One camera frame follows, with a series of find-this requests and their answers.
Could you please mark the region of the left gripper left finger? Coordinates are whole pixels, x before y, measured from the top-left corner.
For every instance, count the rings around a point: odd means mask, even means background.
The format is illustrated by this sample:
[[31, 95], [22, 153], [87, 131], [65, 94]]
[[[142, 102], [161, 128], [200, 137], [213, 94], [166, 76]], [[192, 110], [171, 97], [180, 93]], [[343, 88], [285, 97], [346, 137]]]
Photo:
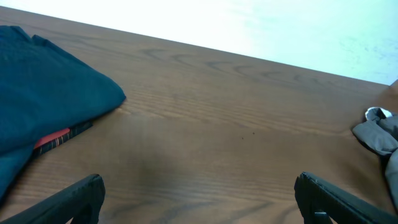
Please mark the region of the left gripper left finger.
[[102, 176], [92, 174], [2, 224], [97, 224], [106, 190]]

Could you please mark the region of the navy blue shorts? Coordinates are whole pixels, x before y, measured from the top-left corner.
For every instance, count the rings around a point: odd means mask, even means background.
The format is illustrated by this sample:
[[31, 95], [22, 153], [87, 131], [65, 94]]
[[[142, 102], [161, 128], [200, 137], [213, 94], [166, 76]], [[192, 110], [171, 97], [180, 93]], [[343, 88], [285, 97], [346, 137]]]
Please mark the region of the navy blue shorts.
[[112, 79], [38, 35], [1, 26], [1, 193], [45, 136], [114, 110]]

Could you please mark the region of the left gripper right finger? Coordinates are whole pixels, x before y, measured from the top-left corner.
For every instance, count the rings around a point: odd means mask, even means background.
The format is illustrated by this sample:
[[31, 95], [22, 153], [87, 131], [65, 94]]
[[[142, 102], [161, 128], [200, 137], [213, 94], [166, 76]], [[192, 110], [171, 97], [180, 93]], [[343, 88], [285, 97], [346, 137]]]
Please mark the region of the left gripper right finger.
[[305, 224], [397, 223], [397, 217], [309, 172], [296, 178], [294, 190]]

